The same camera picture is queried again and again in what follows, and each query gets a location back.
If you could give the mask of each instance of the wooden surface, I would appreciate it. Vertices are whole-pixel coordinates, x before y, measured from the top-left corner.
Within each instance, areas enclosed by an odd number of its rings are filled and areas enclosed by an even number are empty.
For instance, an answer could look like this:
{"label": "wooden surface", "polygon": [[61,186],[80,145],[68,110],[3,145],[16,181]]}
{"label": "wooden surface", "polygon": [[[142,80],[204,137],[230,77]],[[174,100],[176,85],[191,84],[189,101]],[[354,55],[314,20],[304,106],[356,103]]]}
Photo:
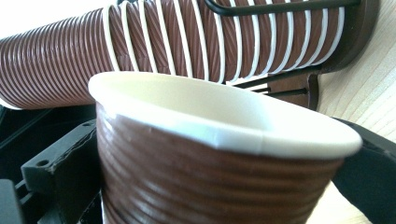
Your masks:
{"label": "wooden surface", "polygon": [[[342,71],[319,77],[318,112],[396,143],[396,1],[380,4],[373,38],[361,57]],[[308,223],[370,222],[331,184]]]}

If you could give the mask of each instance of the white wall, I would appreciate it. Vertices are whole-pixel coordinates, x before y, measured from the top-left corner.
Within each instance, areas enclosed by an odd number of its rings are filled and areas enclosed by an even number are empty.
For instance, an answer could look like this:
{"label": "white wall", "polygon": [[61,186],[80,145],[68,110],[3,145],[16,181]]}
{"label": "white wall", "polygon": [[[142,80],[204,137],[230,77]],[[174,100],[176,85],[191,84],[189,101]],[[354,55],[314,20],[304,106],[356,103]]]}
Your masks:
{"label": "white wall", "polygon": [[115,3],[116,0],[0,0],[0,39]]}

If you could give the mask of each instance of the ribbed cup exterior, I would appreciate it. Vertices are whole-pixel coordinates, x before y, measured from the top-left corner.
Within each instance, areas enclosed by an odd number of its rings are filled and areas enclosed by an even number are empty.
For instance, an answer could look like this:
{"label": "ribbed cup exterior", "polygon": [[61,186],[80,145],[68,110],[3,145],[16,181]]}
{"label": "ribbed cup exterior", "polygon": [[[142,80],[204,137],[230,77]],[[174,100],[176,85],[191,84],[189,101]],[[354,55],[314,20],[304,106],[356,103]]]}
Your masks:
{"label": "ribbed cup exterior", "polygon": [[214,149],[97,114],[105,223],[305,223],[343,162]]}
{"label": "ribbed cup exterior", "polygon": [[[220,4],[229,7],[230,1],[219,0]],[[235,0],[237,6],[246,6],[248,1]],[[197,1],[199,17],[207,49],[208,75],[210,81],[219,81],[220,45],[215,22],[215,14],[203,0]],[[191,58],[192,76],[204,79],[203,50],[199,38],[197,17],[191,0],[179,0],[182,24],[186,30],[187,45]],[[174,0],[162,0],[163,15],[157,11],[154,0],[144,1],[145,17],[148,26],[149,41],[152,46],[154,61],[159,73],[169,74],[169,62],[165,52],[165,43],[159,17],[165,22],[176,74],[187,76],[188,70],[182,46],[182,36],[177,22]],[[127,21],[134,56],[141,72],[152,72],[149,52],[143,35],[138,1],[127,6]],[[122,30],[121,7],[113,6],[109,10],[109,29],[118,66],[121,71],[134,71],[131,55]],[[329,24],[326,38],[317,62],[329,52],[337,30],[339,11],[329,9]],[[299,65],[307,63],[318,47],[322,30],[322,10],[311,12],[311,33],[306,54]],[[294,32],[293,45],[288,62],[284,69],[291,68],[302,52],[305,37],[305,14],[293,12]],[[255,51],[253,19],[251,16],[240,17],[242,36],[242,65],[240,77],[246,77],[252,70]],[[224,36],[225,67],[224,81],[234,78],[237,65],[237,43],[235,23],[232,17],[220,17]],[[266,68],[270,50],[272,32],[269,15],[258,16],[260,29],[260,57],[255,75]],[[268,72],[274,72],[284,60],[288,44],[289,25],[286,13],[276,14],[276,53],[274,62]],[[68,105],[93,104],[88,93],[89,79],[99,73],[113,71],[104,32],[103,11],[97,9],[80,17],[69,18],[43,27],[36,28],[20,35],[0,39],[0,98],[9,105],[38,109]]]}

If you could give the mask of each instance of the paper cup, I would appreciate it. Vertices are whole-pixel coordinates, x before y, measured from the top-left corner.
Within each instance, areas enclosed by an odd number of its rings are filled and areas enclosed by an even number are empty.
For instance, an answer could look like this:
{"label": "paper cup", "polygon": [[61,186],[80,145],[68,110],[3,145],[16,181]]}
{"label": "paper cup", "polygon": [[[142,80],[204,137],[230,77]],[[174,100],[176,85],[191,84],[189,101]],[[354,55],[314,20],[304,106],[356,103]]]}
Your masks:
{"label": "paper cup", "polygon": [[343,158],[346,125],[186,77],[94,76],[105,223],[305,223]]}

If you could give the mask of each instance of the brown and white striped cup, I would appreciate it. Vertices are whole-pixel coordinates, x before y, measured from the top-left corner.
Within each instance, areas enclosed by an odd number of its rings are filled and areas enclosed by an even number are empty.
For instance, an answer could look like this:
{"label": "brown and white striped cup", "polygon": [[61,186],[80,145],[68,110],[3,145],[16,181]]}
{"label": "brown and white striped cup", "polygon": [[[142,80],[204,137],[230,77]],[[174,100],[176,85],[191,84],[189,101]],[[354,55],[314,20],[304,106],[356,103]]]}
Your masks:
{"label": "brown and white striped cup", "polygon": [[346,125],[258,93],[135,72],[92,77],[105,223],[305,223]]}

